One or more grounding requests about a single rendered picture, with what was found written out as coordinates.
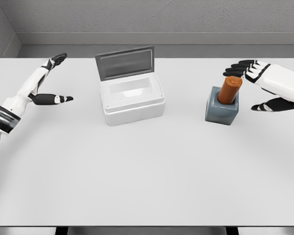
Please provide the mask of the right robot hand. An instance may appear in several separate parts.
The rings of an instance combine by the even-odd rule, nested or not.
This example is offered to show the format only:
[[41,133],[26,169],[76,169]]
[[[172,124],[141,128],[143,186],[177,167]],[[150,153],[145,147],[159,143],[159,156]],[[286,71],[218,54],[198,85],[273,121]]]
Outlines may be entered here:
[[292,70],[259,60],[241,60],[227,68],[223,75],[245,79],[258,85],[262,90],[278,96],[252,106],[253,111],[282,112],[294,109],[294,71]]

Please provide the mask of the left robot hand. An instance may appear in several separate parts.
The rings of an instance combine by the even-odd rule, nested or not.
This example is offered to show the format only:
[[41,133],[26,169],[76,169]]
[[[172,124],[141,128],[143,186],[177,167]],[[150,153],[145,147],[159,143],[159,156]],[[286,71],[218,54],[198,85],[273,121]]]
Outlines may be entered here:
[[72,101],[71,96],[62,96],[55,94],[39,94],[38,89],[49,72],[56,66],[59,66],[67,58],[67,53],[56,55],[44,62],[22,85],[18,95],[28,98],[35,105],[57,105]]

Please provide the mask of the brown cylinder bottle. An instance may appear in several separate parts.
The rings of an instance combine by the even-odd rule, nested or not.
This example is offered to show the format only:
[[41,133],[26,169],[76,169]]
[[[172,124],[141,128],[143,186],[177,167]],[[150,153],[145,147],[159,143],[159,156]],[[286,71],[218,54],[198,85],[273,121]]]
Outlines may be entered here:
[[240,77],[226,77],[218,94],[219,102],[226,105],[232,104],[242,83],[243,80]]

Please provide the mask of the grey square holder block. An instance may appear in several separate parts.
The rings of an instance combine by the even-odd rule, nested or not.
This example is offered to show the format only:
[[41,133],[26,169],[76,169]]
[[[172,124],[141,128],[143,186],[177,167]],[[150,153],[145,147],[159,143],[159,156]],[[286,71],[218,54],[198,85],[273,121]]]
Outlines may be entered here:
[[231,125],[239,112],[239,93],[231,104],[222,104],[218,100],[220,90],[220,87],[213,86],[210,91],[206,103],[205,121]]

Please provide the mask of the white box with grey lid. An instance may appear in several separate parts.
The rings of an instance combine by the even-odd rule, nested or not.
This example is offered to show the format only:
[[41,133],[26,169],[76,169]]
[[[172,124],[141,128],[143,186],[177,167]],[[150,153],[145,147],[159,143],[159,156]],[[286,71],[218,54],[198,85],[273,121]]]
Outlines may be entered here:
[[166,99],[155,72],[153,46],[99,54],[95,60],[109,126],[164,114]]

